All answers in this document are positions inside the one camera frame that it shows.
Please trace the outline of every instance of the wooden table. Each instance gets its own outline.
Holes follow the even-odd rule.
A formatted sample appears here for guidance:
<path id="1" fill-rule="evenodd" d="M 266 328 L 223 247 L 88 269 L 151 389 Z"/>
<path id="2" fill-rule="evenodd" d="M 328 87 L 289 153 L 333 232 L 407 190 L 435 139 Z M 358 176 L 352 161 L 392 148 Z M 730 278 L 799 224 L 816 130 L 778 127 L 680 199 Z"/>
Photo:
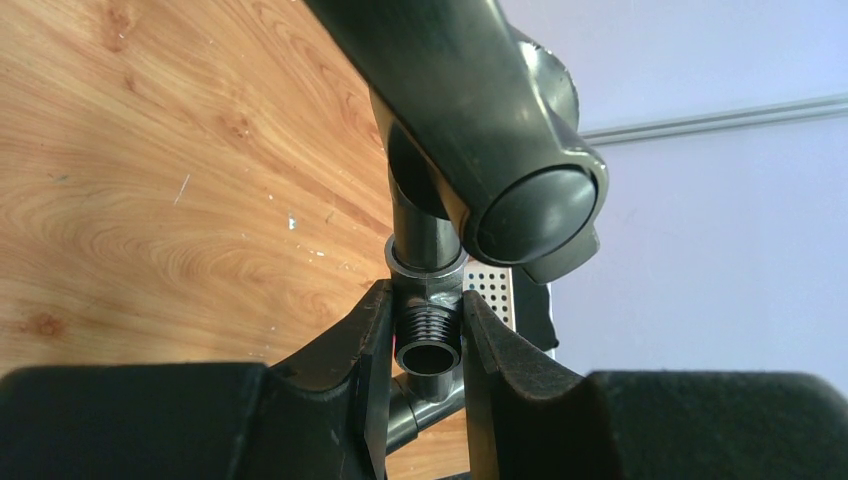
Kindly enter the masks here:
<path id="1" fill-rule="evenodd" d="M 290 0 L 0 5 L 0 374 L 286 357 L 387 275 L 367 90 Z M 463 414 L 389 458 L 468 469 Z"/>

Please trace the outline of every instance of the threaded tube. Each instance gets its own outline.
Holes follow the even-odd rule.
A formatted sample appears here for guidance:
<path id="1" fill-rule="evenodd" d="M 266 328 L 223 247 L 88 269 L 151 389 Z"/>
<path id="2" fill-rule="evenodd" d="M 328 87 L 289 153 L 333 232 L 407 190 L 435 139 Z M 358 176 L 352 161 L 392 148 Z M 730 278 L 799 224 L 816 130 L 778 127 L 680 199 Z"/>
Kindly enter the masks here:
<path id="1" fill-rule="evenodd" d="M 460 359 L 460 319 L 438 305 L 412 307 L 395 324 L 395 360 L 413 375 L 440 375 Z"/>

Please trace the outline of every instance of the white wall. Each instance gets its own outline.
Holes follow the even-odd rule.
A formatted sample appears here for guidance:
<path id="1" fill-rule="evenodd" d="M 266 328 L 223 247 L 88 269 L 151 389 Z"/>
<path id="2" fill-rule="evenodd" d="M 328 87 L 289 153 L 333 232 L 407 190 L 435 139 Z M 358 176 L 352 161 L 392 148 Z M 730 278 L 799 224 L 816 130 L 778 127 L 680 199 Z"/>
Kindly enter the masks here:
<path id="1" fill-rule="evenodd" d="M 581 130 L 848 92 L 845 0 L 501 0 L 572 72 Z"/>
<path id="2" fill-rule="evenodd" d="M 557 360 L 794 370 L 848 393 L 848 118 L 606 147 L 601 251 L 553 285 Z"/>

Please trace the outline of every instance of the black plastic cap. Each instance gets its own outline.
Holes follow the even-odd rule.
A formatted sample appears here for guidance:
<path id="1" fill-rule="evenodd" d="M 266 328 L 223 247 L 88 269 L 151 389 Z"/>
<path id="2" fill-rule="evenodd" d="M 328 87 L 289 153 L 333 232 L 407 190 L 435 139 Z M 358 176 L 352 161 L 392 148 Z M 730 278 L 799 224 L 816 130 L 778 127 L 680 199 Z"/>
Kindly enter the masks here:
<path id="1" fill-rule="evenodd" d="M 524 263 L 553 252 L 592 214 L 597 191 L 582 171 L 565 168 L 511 187 L 486 212 L 477 241 L 488 257 Z"/>

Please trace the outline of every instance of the white scratch mark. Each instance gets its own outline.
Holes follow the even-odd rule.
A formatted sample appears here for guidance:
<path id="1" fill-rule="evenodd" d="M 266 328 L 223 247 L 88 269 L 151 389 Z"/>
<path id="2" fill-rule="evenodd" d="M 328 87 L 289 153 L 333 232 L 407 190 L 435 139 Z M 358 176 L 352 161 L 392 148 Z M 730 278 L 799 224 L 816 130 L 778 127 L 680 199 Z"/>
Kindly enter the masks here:
<path id="1" fill-rule="evenodd" d="M 186 175 L 186 179 L 183 180 L 183 186 L 180 187 L 180 193 L 177 194 L 177 198 L 174 199 L 174 205 L 180 201 L 180 197 L 183 196 L 183 192 L 185 191 L 185 186 L 188 185 L 188 179 L 191 178 L 191 174 Z"/>

